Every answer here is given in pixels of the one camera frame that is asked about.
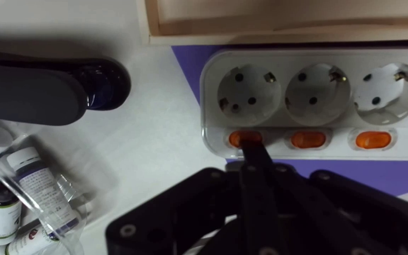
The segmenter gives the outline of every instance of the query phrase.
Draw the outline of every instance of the clear plastic bag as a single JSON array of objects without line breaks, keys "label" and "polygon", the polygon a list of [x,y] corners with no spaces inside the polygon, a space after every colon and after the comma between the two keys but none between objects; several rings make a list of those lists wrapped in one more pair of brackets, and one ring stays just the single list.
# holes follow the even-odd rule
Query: clear plastic bag
[{"label": "clear plastic bag", "polygon": [[[0,153],[0,181],[24,204],[17,241],[31,239],[45,232],[47,238],[30,252],[42,255],[82,255],[79,236],[90,215],[89,190],[61,171],[55,158],[35,140],[41,126],[0,122],[13,136],[10,146]],[[22,245],[5,248],[5,253],[22,253]]]}]

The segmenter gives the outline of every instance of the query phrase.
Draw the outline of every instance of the white power strip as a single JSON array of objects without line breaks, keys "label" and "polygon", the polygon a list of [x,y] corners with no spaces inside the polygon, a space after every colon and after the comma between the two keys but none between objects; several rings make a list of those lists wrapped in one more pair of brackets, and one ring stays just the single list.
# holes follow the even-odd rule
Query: white power strip
[{"label": "white power strip", "polygon": [[408,160],[408,49],[221,51],[201,105],[204,140],[226,158],[245,130],[275,158]]}]

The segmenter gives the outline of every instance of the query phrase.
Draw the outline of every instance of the orange switch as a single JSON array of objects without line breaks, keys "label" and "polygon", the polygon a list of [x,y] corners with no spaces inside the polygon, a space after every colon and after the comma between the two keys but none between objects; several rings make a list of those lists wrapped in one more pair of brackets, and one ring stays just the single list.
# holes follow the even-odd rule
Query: orange switch
[{"label": "orange switch", "polygon": [[294,131],[290,136],[290,143],[297,148],[321,147],[326,144],[327,136],[324,131]]},{"label": "orange switch", "polygon": [[243,130],[236,130],[229,134],[229,144],[234,147],[241,147],[242,140],[249,140],[249,141],[262,141],[262,134],[259,131],[243,131]]},{"label": "orange switch", "polygon": [[388,131],[362,131],[357,136],[357,146],[361,148],[384,148],[389,146],[392,137]]}]

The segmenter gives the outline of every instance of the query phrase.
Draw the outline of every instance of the purple paper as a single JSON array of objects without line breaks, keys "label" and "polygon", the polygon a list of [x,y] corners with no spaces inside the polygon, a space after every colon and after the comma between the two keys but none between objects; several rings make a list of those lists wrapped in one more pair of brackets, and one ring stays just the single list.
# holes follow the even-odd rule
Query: purple paper
[{"label": "purple paper", "polygon": [[[208,58],[222,46],[191,45],[173,46],[175,58],[197,99],[200,97],[200,75]],[[385,192],[399,195],[408,192],[408,161],[360,161],[360,160],[277,160],[292,164],[303,175],[313,170],[327,168],[375,187]]]}]

